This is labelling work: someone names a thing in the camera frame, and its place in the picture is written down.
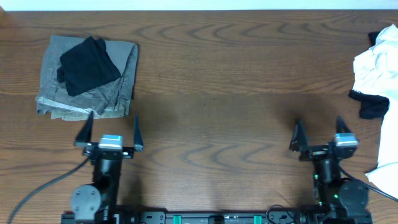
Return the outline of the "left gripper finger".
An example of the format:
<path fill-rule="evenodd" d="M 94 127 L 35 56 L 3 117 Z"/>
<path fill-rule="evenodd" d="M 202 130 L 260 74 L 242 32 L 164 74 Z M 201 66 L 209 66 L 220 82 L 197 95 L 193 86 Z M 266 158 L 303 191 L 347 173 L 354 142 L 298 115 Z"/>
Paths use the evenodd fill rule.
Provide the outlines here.
<path fill-rule="evenodd" d="M 85 124 L 81 128 L 80 132 L 77 134 L 75 138 L 76 143 L 90 143 L 91 142 L 91 134 L 93 128 L 93 117 L 94 112 L 90 112 L 88 119 Z"/>
<path fill-rule="evenodd" d="M 142 139 L 141 131 L 139 129 L 138 115 L 134 116 L 134 146 L 135 147 L 143 147 L 144 146 L 144 141 Z"/>

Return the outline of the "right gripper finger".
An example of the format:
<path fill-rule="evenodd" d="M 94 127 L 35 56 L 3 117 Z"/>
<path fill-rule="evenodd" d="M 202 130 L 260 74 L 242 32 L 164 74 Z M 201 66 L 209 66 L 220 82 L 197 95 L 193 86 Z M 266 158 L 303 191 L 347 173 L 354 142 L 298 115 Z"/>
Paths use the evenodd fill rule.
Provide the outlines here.
<path fill-rule="evenodd" d="M 308 148 L 307 134 L 301 119 L 297 119 L 294 125 L 292 139 L 290 140 L 289 150 L 294 152 L 304 152 Z"/>
<path fill-rule="evenodd" d="M 350 128 L 346 125 L 341 116 L 336 120 L 336 134 L 351 133 Z"/>

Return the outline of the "white t-shirt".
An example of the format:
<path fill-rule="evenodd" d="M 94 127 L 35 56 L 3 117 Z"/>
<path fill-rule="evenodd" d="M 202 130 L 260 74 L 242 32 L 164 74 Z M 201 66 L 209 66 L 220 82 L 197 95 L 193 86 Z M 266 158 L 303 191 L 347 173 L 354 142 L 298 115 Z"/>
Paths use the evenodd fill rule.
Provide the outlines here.
<path fill-rule="evenodd" d="M 376 43 L 353 62 L 353 91 L 383 96 L 389 107 L 383 117 L 377 167 L 366 177 L 385 193 L 397 197 L 397 27 L 392 24 Z"/>

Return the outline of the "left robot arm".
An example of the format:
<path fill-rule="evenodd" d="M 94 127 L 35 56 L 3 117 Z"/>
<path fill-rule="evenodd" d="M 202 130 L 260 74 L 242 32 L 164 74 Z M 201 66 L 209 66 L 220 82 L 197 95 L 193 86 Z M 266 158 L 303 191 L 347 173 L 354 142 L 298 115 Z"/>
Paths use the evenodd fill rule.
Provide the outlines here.
<path fill-rule="evenodd" d="M 94 114 L 75 138 L 75 146 L 83 148 L 83 155 L 93 166 L 90 184 L 77 187 L 72 193 L 70 206 L 72 223 L 138 223 L 139 216 L 117 205 L 119 181 L 123 160 L 132 159 L 135 152 L 144 150 L 139 130 L 139 118 L 134 117 L 134 145 L 124 146 L 123 137 L 105 134 L 99 142 L 91 140 Z"/>

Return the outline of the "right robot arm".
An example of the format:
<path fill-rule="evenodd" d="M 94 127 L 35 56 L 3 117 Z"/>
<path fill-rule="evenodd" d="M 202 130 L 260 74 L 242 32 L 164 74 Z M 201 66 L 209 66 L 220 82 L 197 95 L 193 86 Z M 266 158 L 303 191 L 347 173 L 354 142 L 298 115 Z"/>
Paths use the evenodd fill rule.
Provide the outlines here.
<path fill-rule="evenodd" d="M 299 152 L 299 160 L 313 164 L 313 193 L 318 205 L 300 209 L 300 223 L 372 223 L 366 209 L 369 189 L 341 170 L 341 161 L 354 155 L 359 141 L 345 122 L 336 120 L 333 139 L 311 146 L 302 120 L 295 121 L 289 149 Z"/>

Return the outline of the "black garment at right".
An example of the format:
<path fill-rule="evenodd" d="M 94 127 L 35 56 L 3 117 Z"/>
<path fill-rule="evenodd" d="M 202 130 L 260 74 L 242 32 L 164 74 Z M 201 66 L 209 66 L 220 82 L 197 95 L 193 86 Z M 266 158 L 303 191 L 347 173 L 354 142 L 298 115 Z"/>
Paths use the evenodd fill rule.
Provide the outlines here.
<path fill-rule="evenodd" d="M 354 58 L 354 84 L 348 96 L 361 103 L 359 117 L 382 118 L 389 110 L 386 88 L 392 77 L 387 69 L 389 34 L 382 30 L 368 34 L 371 47 Z"/>

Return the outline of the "folded grey trousers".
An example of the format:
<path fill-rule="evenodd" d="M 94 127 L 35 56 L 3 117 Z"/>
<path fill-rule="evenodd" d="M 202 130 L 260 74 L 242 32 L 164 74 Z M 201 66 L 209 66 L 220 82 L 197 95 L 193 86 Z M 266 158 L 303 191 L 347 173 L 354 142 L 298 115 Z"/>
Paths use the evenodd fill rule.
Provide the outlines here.
<path fill-rule="evenodd" d="M 107 53 L 121 72 L 121 78 L 77 96 L 70 96 L 64 83 L 57 81 L 60 57 L 82 43 L 83 38 L 52 35 L 40 72 L 40 88 L 35 98 L 38 114 L 65 121 L 85 120 L 91 111 L 95 119 L 122 118 L 129 114 L 136 79 L 138 47 L 132 42 L 107 40 Z"/>

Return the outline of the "folded black cloth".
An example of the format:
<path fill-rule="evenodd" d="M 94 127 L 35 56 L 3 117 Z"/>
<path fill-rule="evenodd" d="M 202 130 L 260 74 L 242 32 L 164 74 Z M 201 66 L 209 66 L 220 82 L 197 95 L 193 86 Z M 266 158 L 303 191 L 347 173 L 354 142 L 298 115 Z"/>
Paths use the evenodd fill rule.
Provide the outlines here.
<path fill-rule="evenodd" d="M 57 81 L 65 83 L 69 96 L 77 96 L 121 78 L 103 39 L 88 37 L 60 56 Z"/>

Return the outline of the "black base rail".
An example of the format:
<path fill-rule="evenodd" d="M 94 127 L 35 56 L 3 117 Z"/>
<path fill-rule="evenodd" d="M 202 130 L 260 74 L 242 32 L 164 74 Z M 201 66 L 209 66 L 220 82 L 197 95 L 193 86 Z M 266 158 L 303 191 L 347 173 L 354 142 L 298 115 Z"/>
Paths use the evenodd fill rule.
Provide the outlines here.
<path fill-rule="evenodd" d="M 114 216 L 118 224 L 272 224 L 272 223 L 359 223 L 372 224 L 371 215 L 359 218 L 311 217 L 298 211 L 283 211 L 281 208 L 257 213 L 177 213 L 142 212 L 119 213 Z"/>

